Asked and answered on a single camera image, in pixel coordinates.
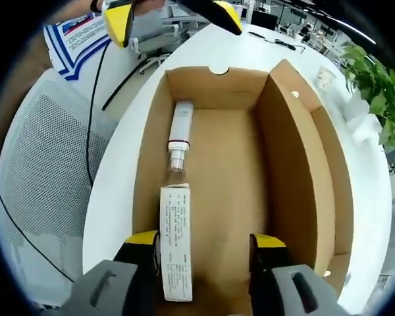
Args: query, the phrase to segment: floor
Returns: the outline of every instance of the floor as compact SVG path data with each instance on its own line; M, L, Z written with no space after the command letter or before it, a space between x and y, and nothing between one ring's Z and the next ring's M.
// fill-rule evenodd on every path
M140 88L146 83L148 78L157 70L158 64L155 64L145 70L144 74L137 71L120 89L118 94L110 102L105 112L110 119L119 122L126 112L127 108L138 94Z

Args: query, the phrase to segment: cardboard box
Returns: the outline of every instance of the cardboard box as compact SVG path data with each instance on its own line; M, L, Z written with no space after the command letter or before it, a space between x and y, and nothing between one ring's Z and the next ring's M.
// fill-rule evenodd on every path
M337 215L351 213L342 210L351 193L344 154L315 92L287 61L270 74L231 68L219 75L206 67L169 71L155 92L144 131L134 233L159 227L167 140L174 105L182 100L195 105L186 158L194 301L162 303L157 314L251 315L251 233L280 238L296 264L309 265L320 275L328 269L336 244L348 250L348 240L336 242L335 236L340 229L336 219L343 226L352 221ZM336 196L344 196L346 203L336 202Z

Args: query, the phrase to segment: office chair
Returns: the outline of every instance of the office chair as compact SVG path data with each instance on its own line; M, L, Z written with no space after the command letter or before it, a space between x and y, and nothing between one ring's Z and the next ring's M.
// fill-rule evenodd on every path
M147 63L139 69L140 74L144 74L155 63L161 63L170 56L170 53L162 54L162 48L176 43L180 40L178 25L164 25L161 20L161 13L153 11L143 16L135 18L130 40L131 48L138 54L145 54L148 57Z
M90 102L54 69L32 86L0 155L0 244L32 302L60 306L72 283L21 235L5 212L71 279L82 275L82 239L91 192L86 171ZM116 124L93 110L90 167L95 177Z

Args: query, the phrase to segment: white table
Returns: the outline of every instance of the white table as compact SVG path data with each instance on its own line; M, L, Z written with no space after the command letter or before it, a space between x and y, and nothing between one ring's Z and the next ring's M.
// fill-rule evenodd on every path
M360 313L381 271L390 234L392 199L385 154L377 140L360 144L353 140L338 110L350 94L344 76L330 60L311 48L303 53L300 49L291 51L256 38L248 31L269 40L294 42L287 36L252 25L244 26L241 36L209 25L180 46L130 104L107 147L93 185L84 232L84 272L103 259L114 258L132 233L139 150L151 100L164 71L182 66L209 66L214 72L222 72L229 66L270 71L281 59L288 59L327 108L347 160L354 200L354 240L349 267L351 279L339 303L350 313ZM336 75L328 94L313 84L320 66Z

